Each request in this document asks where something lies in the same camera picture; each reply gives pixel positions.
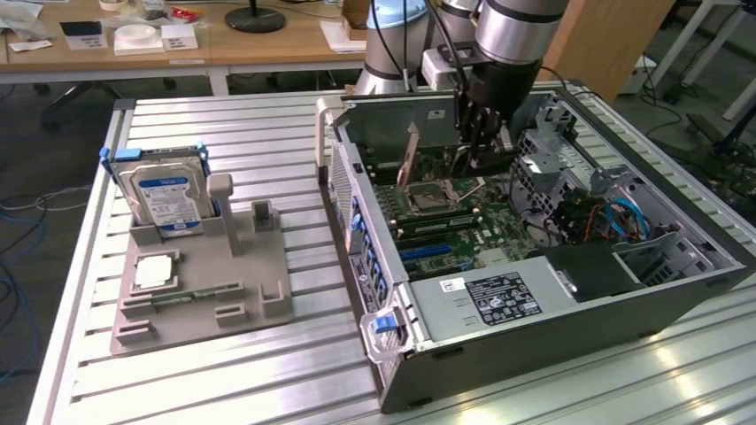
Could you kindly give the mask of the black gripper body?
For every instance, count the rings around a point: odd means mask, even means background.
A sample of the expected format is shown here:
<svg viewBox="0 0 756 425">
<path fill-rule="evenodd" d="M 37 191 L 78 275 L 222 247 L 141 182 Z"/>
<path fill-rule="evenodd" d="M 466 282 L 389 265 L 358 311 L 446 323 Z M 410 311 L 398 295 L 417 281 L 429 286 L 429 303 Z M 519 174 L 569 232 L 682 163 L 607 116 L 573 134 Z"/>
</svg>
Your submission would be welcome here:
<svg viewBox="0 0 756 425">
<path fill-rule="evenodd" d="M 495 112 L 510 120 L 530 92 L 541 61 L 513 65 L 486 62 L 471 66 L 462 97 L 462 117 L 471 119 L 478 112 Z"/>
</svg>

